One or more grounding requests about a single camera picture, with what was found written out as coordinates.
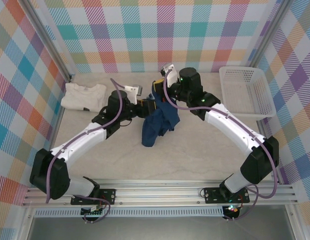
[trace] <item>metal extrusion bar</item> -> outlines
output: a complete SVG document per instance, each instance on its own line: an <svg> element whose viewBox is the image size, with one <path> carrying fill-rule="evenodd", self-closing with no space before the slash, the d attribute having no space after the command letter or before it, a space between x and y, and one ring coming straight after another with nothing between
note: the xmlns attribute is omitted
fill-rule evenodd
<svg viewBox="0 0 310 240"><path fill-rule="evenodd" d="M35 216L36 209L28 208L25 209L24 218L20 222L20 227L17 229L16 238L17 240L26 240L28 239L31 225Z"/></svg>
<svg viewBox="0 0 310 240"><path fill-rule="evenodd" d="M74 218L83 217L79 207L29 208L36 210L35 218ZM88 217L100 217L100 213L91 213ZM171 218L171 217L223 217L221 206L193 207L111 207L107 217L124 218Z"/></svg>
<svg viewBox="0 0 310 240"><path fill-rule="evenodd" d="M267 136L264 122L257 121L257 126L259 129L259 132L262 135ZM281 184L283 184L284 180L279 170L277 170L277 176L278 176L278 181ZM287 216L288 216L288 219L289 219L295 238L298 240L310 240L310 235L307 231L307 228L305 227L305 224L302 223L303 219L302 219L299 205L286 204L285 208L286 208Z"/></svg>
<svg viewBox="0 0 310 240"><path fill-rule="evenodd" d="M220 181L172 181L172 180L95 180L103 189L116 189L115 207L199 207L224 206L223 203L206 204L199 195L202 188L218 187ZM272 181L264 181L258 185L261 194L270 194L273 189ZM251 205L256 195L250 193ZM46 204L46 194L37 188L29 189L24 207L27 208L58 208L74 207L70 205L70 195ZM276 195L270 199L259 198L258 205L293 205L297 203L291 185L279 185Z"/></svg>
<svg viewBox="0 0 310 240"><path fill-rule="evenodd" d="M268 27L268 30L267 30L260 46L258 47L254 57L252 58L252 60L250 62L250 65L249 65L250 67L256 68L258 66L258 64L259 64L262 56L264 55L268 45L270 44L273 37L275 36L282 20L286 16L286 13L288 12L288 10L289 10L289 8L293 2L294 2L294 0L282 1L282 4L279 6L279 9L276 13L276 16L271 21L271 23Z"/></svg>
<svg viewBox="0 0 310 240"><path fill-rule="evenodd" d="M49 149L53 149L54 146L55 146L55 142L56 142L56 139L57 139L57 135L58 135L58 132L59 132L60 124L61 124L62 118L64 116L64 113L65 113L65 108L61 107L60 111L59 111L58 119L57 119L57 122L56 122L56 126L55 126L55 129L54 129L54 132L53 132L53 136L51 138Z"/></svg>
<svg viewBox="0 0 310 240"><path fill-rule="evenodd" d="M67 67L62 60L61 56L59 55L54 43L52 42L51 38L49 37L49 34L45 28L45 26L42 24L40 18L38 17L36 10L32 6L32 4L29 2L29 0L19 0L19 4L25 11L26 15L28 16L29 20L35 27L35 30L41 40L43 41L43 44L48 49L49 53L51 54L53 60L63 73L64 77L68 82L70 82L70 73L67 70Z"/></svg>

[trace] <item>blue garment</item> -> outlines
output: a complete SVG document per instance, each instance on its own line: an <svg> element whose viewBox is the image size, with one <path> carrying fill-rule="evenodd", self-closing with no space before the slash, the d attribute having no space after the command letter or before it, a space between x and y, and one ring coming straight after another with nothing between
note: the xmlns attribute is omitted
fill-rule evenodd
<svg viewBox="0 0 310 240"><path fill-rule="evenodd" d="M164 136L168 130L174 131L174 127L180 121L178 109L169 102L162 102L161 97L154 91L154 86L152 86L152 95L157 109L144 120L141 144L145 147L152 147L156 138Z"/></svg>

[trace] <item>white bracket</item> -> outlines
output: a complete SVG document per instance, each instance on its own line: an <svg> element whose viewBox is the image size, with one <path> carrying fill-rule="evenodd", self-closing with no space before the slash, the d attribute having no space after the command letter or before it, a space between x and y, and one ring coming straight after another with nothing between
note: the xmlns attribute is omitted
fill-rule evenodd
<svg viewBox="0 0 310 240"><path fill-rule="evenodd" d="M127 93L127 97L129 99L129 101L132 104L136 105L139 87L138 86L125 86L125 92Z"/></svg>
<svg viewBox="0 0 310 240"><path fill-rule="evenodd" d="M170 88L174 83L178 81L178 73L176 71L174 64L171 64L169 66L164 66L163 70L165 73L171 70L171 72L169 73L167 77L167 87Z"/></svg>

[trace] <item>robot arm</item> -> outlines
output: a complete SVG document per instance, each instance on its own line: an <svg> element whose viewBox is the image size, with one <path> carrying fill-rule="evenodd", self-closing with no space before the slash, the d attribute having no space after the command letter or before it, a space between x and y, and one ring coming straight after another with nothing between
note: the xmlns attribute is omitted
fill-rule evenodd
<svg viewBox="0 0 310 240"><path fill-rule="evenodd" d="M263 143L270 152L275 166L278 165L278 141L273 137L266 139L238 120L246 129L255 135L255 138L252 138L245 130L235 124L234 121L230 120L230 117L234 119L236 119L236 117L226 109L218 98L203 91L200 75L194 68L188 67L182 69L179 72L179 78L173 65L164 68L162 75L165 75L167 71L173 73L167 78L168 95L171 98L186 102L187 106L190 108L211 107L226 113L225 116L211 110L191 110L194 115L200 117L203 121L220 129L239 147L246 157L241 168L220 184L220 197L223 198L224 201L227 202L242 188L250 184L258 184L271 172L272 168L269 159L258 142ZM161 95L162 99L165 100L163 80L156 81L153 85L156 93ZM137 92L137 89L134 87L129 87L126 90L134 92L134 94ZM92 129L99 128L108 123L117 114L119 109L119 96L116 91L113 91L108 99L106 112L101 110L101 112L93 118L92 123L78 135L82 133L86 134L73 141L68 148L58 155L58 158L53 164L50 177L50 194L52 199L58 199L64 194L81 195L92 198L100 197L99 185L97 183L87 177L69 176L68 169L91 147L101 143L116 132L120 128L121 121L131 120L134 117L144 118L156 109L154 101L146 99L136 100L136 98L131 95L127 97L124 91L121 91L121 96L123 100L123 109L115 122L105 128L91 131ZM63 147L67 143L68 142L50 151L41 149L36 154L30 182L45 193L47 192L46 178L48 166L53 157L60 150L63 150Z"/></svg>

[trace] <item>metal rail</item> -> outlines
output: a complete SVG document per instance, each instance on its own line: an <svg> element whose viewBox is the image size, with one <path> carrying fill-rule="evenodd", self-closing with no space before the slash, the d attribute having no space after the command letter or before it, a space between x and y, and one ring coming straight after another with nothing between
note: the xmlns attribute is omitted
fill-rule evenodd
<svg viewBox="0 0 310 240"><path fill-rule="evenodd" d="M202 188L218 187L220 181L175 181L175 180L95 180L103 189L116 189L114 207L195 207L195 206L224 206L222 203L206 204L199 195ZM270 194L273 189L272 181L264 181L258 185L261 194ZM250 193L251 205L256 197ZM24 207L27 208L57 208L83 207L70 205L71 195L65 195L46 204L46 194L37 188L30 188ZM291 185L279 185L276 195L270 199L259 198L258 205L293 205L297 203Z"/></svg>
<svg viewBox="0 0 310 240"><path fill-rule="evenodd" d="M252 58L250 62L250 67L256 68L262 59L268 45L273 40L273 37L275 36L281 22L283 21L284 17L286 16L286 13L290 9L290 6L293 4L294 0L284 0L282 1L281 5L279 6L277 13L273 20L271 21L268 30L259 45L254 57Z"/></svg>
<svg viewBox="0 0 310 240"><path fill-rule="evenodd" d="M62 60L58 50L56 49L53 41L49 37L49 34L48 34L45 26L42 24L36 10L34 9L34 7L32 6L32 4L30 3L29 0L19 0L19 4L21 5L21 7L25 11L27 17L29 18L29 20L33 24L33 26L36 30L36 33L38 34L38 36L43 41L43 44L45 45L45 47L48 49L52 59L54 60L54 62L58 66L60 72L63 74L66 81L70 82L70 73L69 73L64 61Z"/></svg>

